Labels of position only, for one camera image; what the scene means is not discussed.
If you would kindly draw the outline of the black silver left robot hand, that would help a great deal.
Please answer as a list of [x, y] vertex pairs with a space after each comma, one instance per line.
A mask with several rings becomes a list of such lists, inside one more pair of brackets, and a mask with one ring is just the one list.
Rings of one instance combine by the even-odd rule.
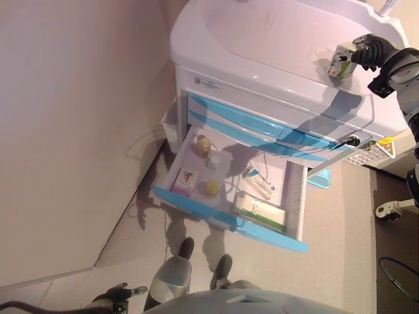
[[124, 302], [132, 296], [145, 294], [148, 291], [146, 286], [139, 286], [135, 288], [128, 288], [128, 283], [121, 283], [108, 289], [104, 294], [94, 298], [94, 302], [98, 300], [107, 299], [111, 302]]

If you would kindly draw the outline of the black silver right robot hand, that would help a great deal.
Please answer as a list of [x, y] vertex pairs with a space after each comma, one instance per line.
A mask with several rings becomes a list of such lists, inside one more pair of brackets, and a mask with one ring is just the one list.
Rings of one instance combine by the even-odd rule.
[[356, 51], [352, 54], [351, 62], [362, 66], [366, 71], [370, 69], [375, 72], [399, 51], [391, 42], [372, 33], [354, 39], [353, 43]]

